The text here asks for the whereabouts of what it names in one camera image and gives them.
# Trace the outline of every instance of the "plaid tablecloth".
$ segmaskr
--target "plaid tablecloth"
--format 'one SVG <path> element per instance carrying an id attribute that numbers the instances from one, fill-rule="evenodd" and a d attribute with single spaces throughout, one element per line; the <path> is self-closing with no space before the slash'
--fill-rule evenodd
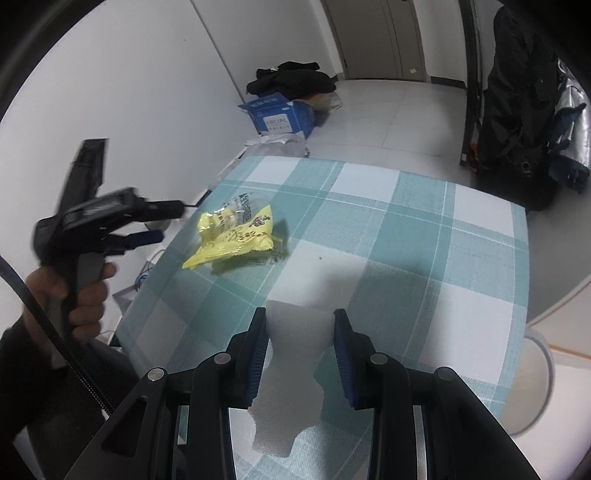
<path id="1" fill-rule="evenodd" d="M 199 215 L 232 196 L 270 200 L 289 255 L 275 264 L 182 270 Z M 266 299 L 332 311 L 404 365 L 455 369 L 495 415 L 512 384 L 529 286 L 522 207 L 467 187 L 339 161 L 251 157 L 187 221 L 117 329 L 135 368 L 193 368 L 246 330 Z M 230 417 L 239 479 L 364 478 L 371 412 L 349 408 L 333 349 L 315 371 L 322 421 L 288 458 L 252 450 L 247 412 Z"/>

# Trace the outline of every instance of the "metal screw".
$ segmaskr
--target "metal screw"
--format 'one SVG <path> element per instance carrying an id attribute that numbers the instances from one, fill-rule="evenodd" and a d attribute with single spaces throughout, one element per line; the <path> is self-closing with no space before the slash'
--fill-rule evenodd
<path id="1" fill-rule="evenodd" d="M 437 369 L 437 376 L 442 380 L 449 382 L 453 380 L 453 377 L 456 376 L 456 373 L 449 367 L 441 367 Z"/>
<path id="2" fill-rule="evenodd" d="M 374 353 L 372 356 L 369 357 L 369 361 L 375 365 L 385 365 L 388 361 L 388 357 L 385 356 L 383 353 Z"/>
<path id="3" fill-rule="evenodd" d="M 232 356 L 226 352 L 219 353 L 215 357 L 213 357 L 213 361 L 216 362 L 218 365 L 225 365 L 230 360 L 232 360 Z"/>
<path id="4" fill-rule="evenodd" d="M 160 380 L 163 376 L 164 376 L 164 370 L 162 370 L 161 368 L 153 368 L 152 370 L 150 370 L 148 372 L 148 378 L 152 382 L 156 382 L 157 380 Z"/>

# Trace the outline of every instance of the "cardboard box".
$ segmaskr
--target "cardboard box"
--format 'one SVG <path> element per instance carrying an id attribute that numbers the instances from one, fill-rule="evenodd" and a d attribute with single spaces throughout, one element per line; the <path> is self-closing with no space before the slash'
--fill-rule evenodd
<path id="1" fill-rule="evenodd" d="M 302 100 L 290 102 L 280 93 L 241 105 L 262 135 L 300 134 L 308 138 L 314 130 L 314 110 Z"/>

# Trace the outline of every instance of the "black backpack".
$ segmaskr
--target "black backpack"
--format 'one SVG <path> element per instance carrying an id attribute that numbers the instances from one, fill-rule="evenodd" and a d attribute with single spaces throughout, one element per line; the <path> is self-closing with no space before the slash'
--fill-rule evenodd
<path id="1" fill-rule="evenodd" d="M 558 99 L 557 57 L 507 7 L 495 16 L 495 62 L 478 138 L 476 187 L 529 210 L 548 208 L 548 141 Z"/>

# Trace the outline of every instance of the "door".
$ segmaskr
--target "door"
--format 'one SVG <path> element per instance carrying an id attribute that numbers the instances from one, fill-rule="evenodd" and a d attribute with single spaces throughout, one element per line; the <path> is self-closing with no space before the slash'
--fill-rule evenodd
<path id="1" fill-rule="evenodd" d="M 350 79 L 425 81 L 410 0 L 325 0 Z"/>

